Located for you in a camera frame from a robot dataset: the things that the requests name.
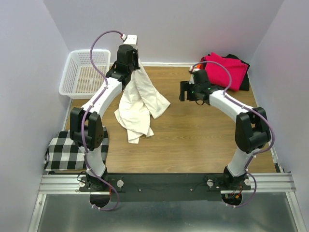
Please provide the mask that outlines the white t shirt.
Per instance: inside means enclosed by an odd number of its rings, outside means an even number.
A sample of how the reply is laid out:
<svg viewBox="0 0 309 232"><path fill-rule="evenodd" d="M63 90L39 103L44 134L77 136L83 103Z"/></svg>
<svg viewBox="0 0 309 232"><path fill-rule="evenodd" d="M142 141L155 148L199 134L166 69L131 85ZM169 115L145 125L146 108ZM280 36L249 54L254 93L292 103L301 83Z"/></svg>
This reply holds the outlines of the white t shirt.
<svg viewBox="0 0 309 232"><path fill-rule="evenodd" d="M114 112L118 123L127 131L127 141L138 144L142 136L154 135L151 118L157 119L170 102L155 88L142 63L133 71L125 87L118 109Z"/></svg>

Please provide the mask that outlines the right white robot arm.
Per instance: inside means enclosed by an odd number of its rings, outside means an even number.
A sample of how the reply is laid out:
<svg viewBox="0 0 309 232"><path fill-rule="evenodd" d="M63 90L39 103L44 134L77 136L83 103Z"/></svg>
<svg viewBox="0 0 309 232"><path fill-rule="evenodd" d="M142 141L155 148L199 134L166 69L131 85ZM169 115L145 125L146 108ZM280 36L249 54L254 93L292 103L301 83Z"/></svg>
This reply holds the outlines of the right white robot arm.
<svg viewBox="0 0 309 232"><path fill-rule="evenodd" d="M179 100L213 106L235 122L237 149L222 174L214 177L208 175L209 187L232 190L247 185L246 175L250 163L271 139L265 110L246 106L232 98L222 87L212 85L206 71L199 69L192 71L189 81L180 82Z"/></svg>

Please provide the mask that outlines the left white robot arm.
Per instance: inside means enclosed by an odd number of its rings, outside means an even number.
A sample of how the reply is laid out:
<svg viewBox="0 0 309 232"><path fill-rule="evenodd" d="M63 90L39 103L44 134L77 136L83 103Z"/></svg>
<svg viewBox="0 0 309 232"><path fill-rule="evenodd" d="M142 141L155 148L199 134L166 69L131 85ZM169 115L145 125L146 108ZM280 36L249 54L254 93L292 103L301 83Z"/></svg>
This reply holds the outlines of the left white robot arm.
<svg viewBox="0 0 309 232"><path fill-rule="evenodd" d="M106 80L95 95L81 108L70 112L70 138L83 151L85 177L79 181L82 192L120 191L123 177L109 177L101 157L104 129L101 119L112 101L123 91L138 70L138 49L135 45L120 45L117 60L106 74Z"/></svg>

